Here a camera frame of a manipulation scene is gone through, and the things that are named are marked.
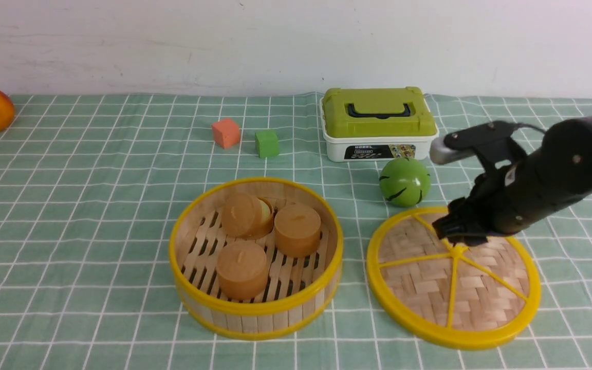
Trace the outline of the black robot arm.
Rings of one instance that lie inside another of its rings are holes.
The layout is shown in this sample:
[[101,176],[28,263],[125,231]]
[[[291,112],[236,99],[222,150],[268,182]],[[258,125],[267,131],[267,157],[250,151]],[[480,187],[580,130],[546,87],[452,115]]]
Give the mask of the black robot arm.
[[523,122],[493,120],[434,140],[437,165],[475,157],[484,173],[432,225],[439,239],[478,246],[508,237],[592,194],[592,116],[562,120],[543,131],[528,154],[513,138]]

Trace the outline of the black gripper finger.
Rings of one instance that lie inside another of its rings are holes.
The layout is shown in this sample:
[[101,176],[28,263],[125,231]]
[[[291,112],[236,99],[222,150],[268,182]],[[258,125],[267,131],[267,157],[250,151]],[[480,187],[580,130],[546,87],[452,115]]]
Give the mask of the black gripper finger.
[[439,239],[465,241],[472,235],[473,218],[468,213],[467,199],[458,198],[447,206],[447,214],[432,223]]

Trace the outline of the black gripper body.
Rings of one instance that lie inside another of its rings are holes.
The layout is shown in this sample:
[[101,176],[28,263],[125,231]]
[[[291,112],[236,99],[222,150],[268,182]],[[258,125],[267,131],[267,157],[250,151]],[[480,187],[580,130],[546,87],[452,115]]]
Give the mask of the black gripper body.
[[592,192],[592,181],[570,154],[536,150],[526,159],[482,176],[467,199],[473,232],[510,236],[568,208]]

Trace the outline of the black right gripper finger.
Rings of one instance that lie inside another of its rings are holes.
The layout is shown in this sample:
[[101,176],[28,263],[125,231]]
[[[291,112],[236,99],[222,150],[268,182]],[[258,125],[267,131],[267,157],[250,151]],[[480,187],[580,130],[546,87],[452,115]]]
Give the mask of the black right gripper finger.
[[446,239],[454,245],[465,244],[468,247],[475,247],[485,244],[490,236],[490,233],[485,232],[449,232],[446,234]]

